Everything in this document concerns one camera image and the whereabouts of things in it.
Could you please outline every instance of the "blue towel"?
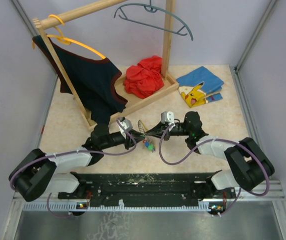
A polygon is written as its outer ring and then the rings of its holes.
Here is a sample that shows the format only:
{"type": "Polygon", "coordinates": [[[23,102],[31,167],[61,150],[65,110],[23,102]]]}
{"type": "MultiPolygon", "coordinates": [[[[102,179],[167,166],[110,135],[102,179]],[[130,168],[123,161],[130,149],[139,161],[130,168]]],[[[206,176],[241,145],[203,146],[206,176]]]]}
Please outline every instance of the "blue towel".
{"type": "Polygon", "coordinates": [[[190,108],[222,99],[216,92],[222,90],[224,82],[203,66],[179,77],[177,82],[178,91],[190,108]]]}

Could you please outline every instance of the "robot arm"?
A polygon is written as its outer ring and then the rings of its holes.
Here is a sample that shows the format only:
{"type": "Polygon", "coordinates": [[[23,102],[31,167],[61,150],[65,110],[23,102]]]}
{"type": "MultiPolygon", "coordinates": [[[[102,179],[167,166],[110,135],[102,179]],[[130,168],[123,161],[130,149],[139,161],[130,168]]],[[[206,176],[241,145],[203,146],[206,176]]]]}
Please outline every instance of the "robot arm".
{"type": "MultiPolygon", "coordinates": [[[[121,119],[120,125],[122,127],[119,132],[109,133],[107,125],[98,124],[82,148],[73,152],[56,155],[45,154],[40,149],[35,149],[11,173],[9,179],[28,202],[34,201],[44,193],[64,192],[81,197],[86,189],[86,181],[82,180],[77,173],[70,172],[72,169],[97,163],[103,157],[104,149],[121,144],[125,149],[132,147],[134,142],[124,130],[129,132],[137,143],[145,139],[140,132],[132,129],[129,120],[121,119]],[[43,160],[31,164],[40,158],[43,160]],[[16,174],[27,164],[31,165],[16,174]]],[[[214,137],[206,134],[202,130],[202,122],[197,112],[188,112],[184,122],[181,123],[174,123],[172,112],[162,113],[161,122],[147,131],[146,135],[161,138],[163,134],[165,134],[165,141],[173,136],[188,136],[185,142],[190,149],[203,143],[195,150],[197,154],[212,155],[228,161],[229,170],[214,173],[206,181],[212,191],[211,194],[228,187],[238,186],[250,191],[265,179],[261,168],[254,160],[245,160],[250,157],[246,151],[228,141],[214,141],[214,137]]],[[[268,176],[274,173],[273,165],[253,139],[247,137],[239,143],[259,159],[268,176]]]]}

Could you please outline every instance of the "wooden clothes rack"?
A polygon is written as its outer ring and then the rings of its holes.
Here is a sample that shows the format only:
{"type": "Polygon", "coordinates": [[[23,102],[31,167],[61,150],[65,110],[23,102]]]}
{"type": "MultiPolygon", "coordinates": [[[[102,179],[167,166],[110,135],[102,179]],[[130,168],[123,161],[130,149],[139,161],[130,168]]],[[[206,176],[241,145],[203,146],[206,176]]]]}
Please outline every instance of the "wooden clothes rack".
{"type": "MultiPolygon", "coordinates": [[[[79,8],[76,8],[71,11],[67,11],[65,13],[59,14],[58,17],[62,20],[62,22],[66,23],[69,21],[72,21],[74,19],[78,19],[80,17],[86,16],[88,14],[95,13],[97,11],[103,10],[105,8],[120,4],[125,2],[126,0],[100,0],[79,8]]],[[[166,10],[174,13],[175,12],[175,3],[176,0],[166,0],[166,10]]],[[[52,58],[54,59],[56,65],[58,66],[60,72],[64,76],[66,83],[68,87],[70,88],[72,94],[74,95],[74,98],[76,100],[76,103],[81,111],[81,115],[83,119],[86,122],[86,125],[89,127],[89,129],[93,129],[93,127],[96,125],[96,123],[91,120],[91,112],[87,110],[84,105],[82,104],[70,78],[68,77],[60,59],[57,56],[56,51],[54,50],[54,47],[47,37],[47,34],[45,32],[46,29],[56,27],[61,24],[61,22],[53,17],[46,18],[44,20],[39,20],[38,18],[33,19],[34,24],[36,26],[36,29],[38,30],[40,36],[42,37],[44,43],[46,44],[46,47],[48,48],[48,51],[52,55],[52,58]]],[[[168,14],[165,15],[165,29],[172,30],[173,29],[173,21],[174,18],[168,14]]],[[[178,89],[178,83],[175,80],[175,78],[168,72],[168,65],[169,65],[169,58],[170,58],[170,50],[171,50],[171,42],[172,42],[172,33],[165,31],[164,32],[164,38],[163,38],[163,61],[162,61],[162,77],[164,81],[164,87],[161,88],[159,91],[155,92],[153,95],[145,98],[140,99],[136,97],[134,94],[128,94],[125,91],[125,88],[123,86],[123,82],[125,80],[125,75],[122,75],[119,79],[117,79],[115,83],[115,89],[116,92],[127,99],[126,108],[123,112],[118,112],[116,114],[113,114],[111,116],[110,122],[116,121],[118,117],[124,117],[132,112],[137,111],[138,109],[141,109],[144,106],[149,105],[150,103],[168,95],[169,93],[175,91],[178,89]]]]}

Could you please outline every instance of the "white wall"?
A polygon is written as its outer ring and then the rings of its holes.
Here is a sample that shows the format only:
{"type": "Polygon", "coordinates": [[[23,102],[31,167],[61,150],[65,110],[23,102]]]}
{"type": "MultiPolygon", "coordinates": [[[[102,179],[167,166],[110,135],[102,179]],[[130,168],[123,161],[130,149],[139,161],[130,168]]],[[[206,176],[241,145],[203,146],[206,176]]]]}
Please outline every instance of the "white wall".
{"type": "Polygon", "coordinates": [[[241,76],[263,147],[286,196],[286,0],[279,1],[241,76]]]}
{"type": "Polygon", "coordinates": [[[14,192],[8,176],[35,147],[55,74],[9,0],[0,0],[0,236],[14,192]]]}
{"type": "MultiPolygon", "coordinates": [[[[27,15],[44,19],[96,0],[20,0],[27,15]]],[[[146,3],[130,0],[126,3],[146,3]]],[[[269,0],[178,0],[176,14],[191,28],[194,41],[188,36],[173,36],[172,65],[230,64],[235,66],[263,15],[269,0]]],[[[165,8],[165,0],[153,4],[165,8]]],[[[117,6],[68,22],[60,26],[64,35],[86,43],[105,54],[117,65],[129,66],[140,59],[162,54],[163,31],[132,22],[113,19],[117,6]]],[[[143,7],[124,11],[132,19],[158,26],[164,25],[164,14],[148,13],[143,7]]],[[[175,22],[175,29],[181,25],[175,22]]],[[[69,51],[95,58],[79,46],[64,46],[69,51]]]]}

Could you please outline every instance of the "red fabric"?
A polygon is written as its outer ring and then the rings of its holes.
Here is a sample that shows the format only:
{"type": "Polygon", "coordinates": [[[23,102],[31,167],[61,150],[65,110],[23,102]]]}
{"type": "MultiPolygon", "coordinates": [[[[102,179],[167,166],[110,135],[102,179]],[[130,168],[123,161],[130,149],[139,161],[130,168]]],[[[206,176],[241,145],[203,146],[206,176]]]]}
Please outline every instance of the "red fabric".
{"type": "Polygon", "coordinates": [[[143,59],[137,66],[129,67],[123,83],[126,92],[141,99],[153,95],[164,86],[161,67],[162,58],[159,56],[143,59]]]}

